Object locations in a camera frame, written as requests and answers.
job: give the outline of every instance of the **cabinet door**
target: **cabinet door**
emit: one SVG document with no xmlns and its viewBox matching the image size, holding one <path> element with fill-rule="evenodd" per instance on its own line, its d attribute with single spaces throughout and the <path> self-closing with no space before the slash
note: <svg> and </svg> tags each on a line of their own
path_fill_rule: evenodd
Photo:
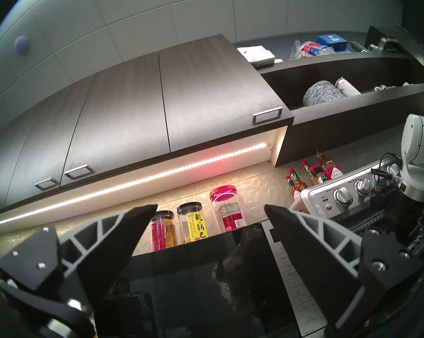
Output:
<svg viewBox="0 0 424 338">
<path fill-rule="evenodd" d="M 30 129 L 45 101 L 46 99 L 34 105 L 4 129 L 4 140 L 0 148 L 0 209 L 4 208 L 6 204 L 13 170 Z"/>
<path fill-rule="evenodd" d="M 94 77 L 86 77 L 48 98 L 21 151 L 6 206 L 60 190 L 68 148 Z"/>
<path fill-rule="evenodd" d="M 96 74 L 71 141 L 62 186 L 169 152 L 155 52 Z"/>
<path fill-rule="evenodd" d="M 223 35 L 167 48 L 159 51 L 159 59 L 172 152 L 196 145 L 203 149 L 293 122 L 281 99 Z M 281 113 L 274 110 L 253 121 L 253 114 L 279 107 Z"/>
</svg>

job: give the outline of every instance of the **yellow label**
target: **yellow label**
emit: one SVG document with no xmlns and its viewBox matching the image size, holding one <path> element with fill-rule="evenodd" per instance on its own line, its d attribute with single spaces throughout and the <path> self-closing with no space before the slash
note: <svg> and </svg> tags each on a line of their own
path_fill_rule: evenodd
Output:
<svg viewBox="0 0 424 338">
<path fill-rule="evenodd" d="M 189 223 L 190 240 L 196 241 L 208 237 L 206 221 L 202 212 L 188 213 L 187 222 Z"/>
</svg>

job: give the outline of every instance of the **condiment bottle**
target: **condiment bottle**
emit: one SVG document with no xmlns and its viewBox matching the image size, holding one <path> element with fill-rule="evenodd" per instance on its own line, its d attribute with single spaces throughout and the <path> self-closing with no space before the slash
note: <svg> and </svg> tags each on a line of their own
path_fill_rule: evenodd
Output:
<svg viewBox="0 0 424 338">
<path fill-rule="evenodd" d="M 318 181 L 317 178 L 315 178 L 315 176 L 311 172 L 311 165 L 308 164 L 307 161 L 302 161 L 301 164 L 304 167 L 305 171 L 309 174 L 309 179 L 310 179 L 312 185 L 319 184 L 320 182 Z"/>
<path fill-rule="evenodd" d="M 151 244 L 153 251 L 160 251 L 176 245 L 176 231 L 172 211 L 158 211 L 151 218 Z"/>
<path fill-rule="evenodd" d="M 187 202 L 177 208 L 181 225 L 182 243 L 189 243 L 207 238 L 206 220 L 202 213 L 202 204 Z"/>
<path fill-rule="evenodd" d="M 209 197 L 217 220 L 223 221 L 225 231 L 246 226 L 240 210 L 243 200 L 234 185 L 223 185 L 213 189 Z"/>
<path fill-rule="evenodd" d="M 285 177 L 285 179 L 287 179 L 288 185 L 290 185 L 290 187 L 292 188 L 292 196 L 296 200 L 301 195 L 301 191 L 298 189 L 297 186 L 295 186 L 295 182 L 292 178 L 290 178 L 289 175 Z"/>
<path fill-rule="evenodd" d="M 319 164 L 314 167 L 311 167 L 311 173 L 314 175 L 315 179 L 318 180 L 318 183 L 326 182 L 329 180 L 324 175 L 323 169 Z"/>
<path fill-rule="evenodd" d="M 320 166 L 323 168 L 324 175 L 328 179 L 334 179 L 335 177 L 338 177 L 339 175 L 343 175 L 342 171 L 338 168 L 337 164 L 332 161 L 331 159 L 325 157 L 323 153 L 317 152 L 317 159 L 320 161 Z"/>
<path fill-rule="evenodd" d="M 295 170 L 289 170 L 288 172 L 290 173 L 290 177 L 292 177 L 293 181 L 295 182 L 295 185 L 300 191 L 303 191 L 305 188 L 307 188 L 307 184 L 301 181 L 301 179 L 298 177 L 298 174 L 296 174 Z"/>
</svg>

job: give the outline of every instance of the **cable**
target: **cable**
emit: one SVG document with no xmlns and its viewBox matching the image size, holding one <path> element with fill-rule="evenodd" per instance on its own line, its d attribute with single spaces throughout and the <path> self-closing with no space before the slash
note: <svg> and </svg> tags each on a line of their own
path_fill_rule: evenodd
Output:
<svg viewBox="0 0 424 338">
<path fill-rule="evenodd" d="M 401 160 L 401 167 L 403 166 L 403 159 L 402 159 L 402 157 L 398 156 L 397 154 L 392 154 L 391 152 L 386 152 L 386 153 L 384 153 L 381 156 L 381 159 L 379 160 L 379 169 L 378 169 L 378 172 L 381 172 L 381 162 L 382 162 L 382 159 L 384 158 L 385 155 L 391 155 L 391 156 L 396 157 L 397 159 Z M 381 177 L 378 174 L 378 184 L 380 183 L 380 180 L 381 180 Z"/>
</svg>

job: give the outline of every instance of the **oven knob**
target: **oven knob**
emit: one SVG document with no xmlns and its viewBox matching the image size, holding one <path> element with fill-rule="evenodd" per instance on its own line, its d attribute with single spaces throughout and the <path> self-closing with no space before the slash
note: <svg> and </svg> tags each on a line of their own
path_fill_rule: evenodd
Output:
<svg viewBox="0 0 424 338">
<path fill-rule="evenodd" d="M 387 168 L 387 171 L 392 175 L 400 175 L 400 167 L 397 164 L 392 164 Z"/>
<path fill-rule="evenodd" d="M 345 187 L 341 187 L 334 192 L 335 201 L 342 206 L 349 206 L 352 204 L 353 198 L 351 193 Z"/>
<path fill-rule="evenodd" d="M 371 191 L 371 182 L 369 179 L 365 178 L 364 180 L 358 180 L 354 186 L 356 191 L 361 196 L 367 196 Z"/>
</svg>

